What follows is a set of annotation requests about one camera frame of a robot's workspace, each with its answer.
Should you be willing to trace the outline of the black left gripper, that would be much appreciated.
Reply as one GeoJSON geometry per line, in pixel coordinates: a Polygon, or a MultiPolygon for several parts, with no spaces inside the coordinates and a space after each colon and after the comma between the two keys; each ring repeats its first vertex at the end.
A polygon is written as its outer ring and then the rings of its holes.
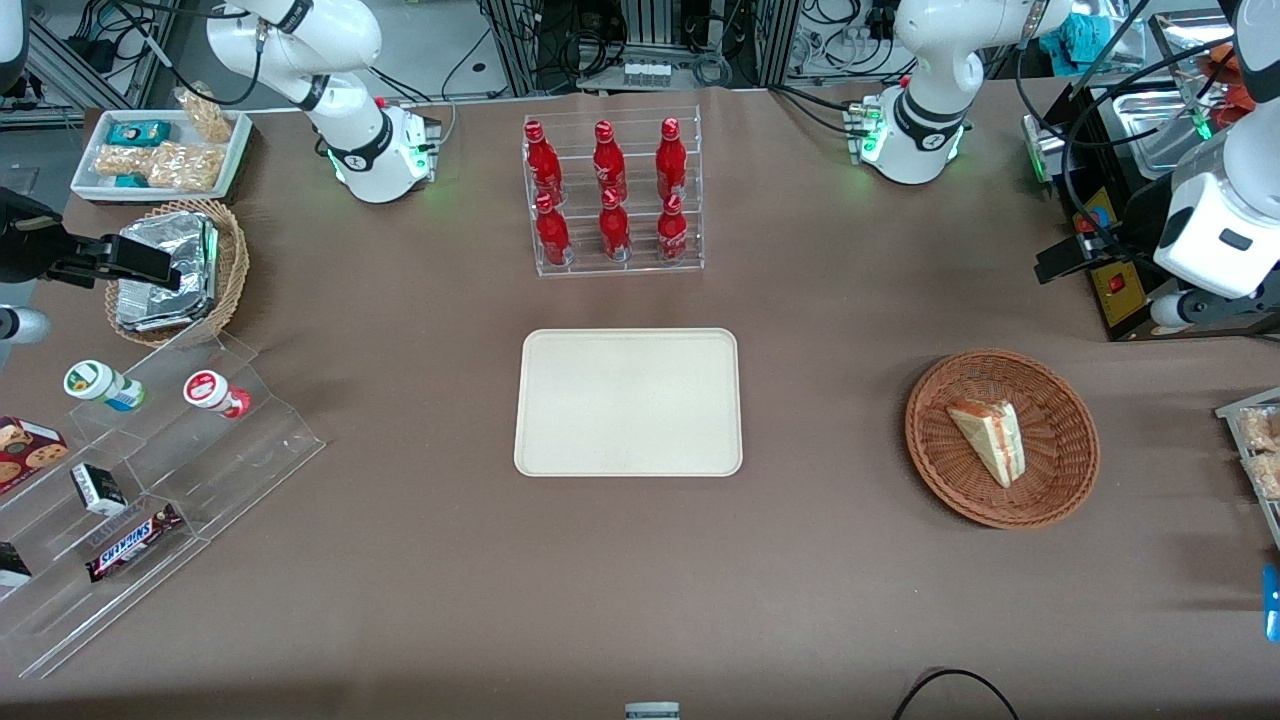
{"type": "Polygon", "coordinates": [[[1094,237],[1066,237],[1036,255],[1039,284],[1107,263],[1156,266],[1155,252],[1169,218],[1175,170],[1166,172],[1133,193],[1120,214],[1116,232],[1096,222],[1094,237]]]}

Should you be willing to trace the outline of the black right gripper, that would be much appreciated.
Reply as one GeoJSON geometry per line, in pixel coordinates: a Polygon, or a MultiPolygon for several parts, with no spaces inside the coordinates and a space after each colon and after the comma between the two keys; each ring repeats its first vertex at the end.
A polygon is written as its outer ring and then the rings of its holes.
{"type": "Polygon", "coordinates": [[[1,188],[1,282],[24,283],[47,272],[47,279],[74,286],[97,281],[133,281],[168,291],[180,288],[173,256],[145,243],[111,243],[69,236],[61,217],[24,195],[1,188]]]}

